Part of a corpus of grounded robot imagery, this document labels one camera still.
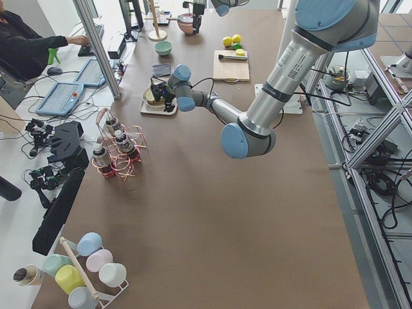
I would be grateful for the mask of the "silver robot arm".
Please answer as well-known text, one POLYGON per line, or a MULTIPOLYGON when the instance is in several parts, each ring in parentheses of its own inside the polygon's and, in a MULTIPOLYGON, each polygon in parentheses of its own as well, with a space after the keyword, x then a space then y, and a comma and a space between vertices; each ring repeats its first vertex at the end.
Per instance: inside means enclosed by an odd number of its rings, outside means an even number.
POLYGON ((285 28, 290 33, 274 69, 246 112, 218 95, 195 91, 189 67, 180 64, 171 73, 165 90, 174 95, 180 111, 200 106, 215 114, 225 127, 221 146, 231 158, 265 155, 276 143, 272 122, 294 91, 324 54, 350 52, 372 46, 377 38, 379 1, 298 1, 291 5, 285 28))
MULTIPOLYGON (((244 6, 247 0, 211 0, 212 6, 220 17, 227 15, 231 8, 244 6)), ((201 20, 205 13, 206 1, 192 1, 192 27, 193 34, 199 33, 201 20)))

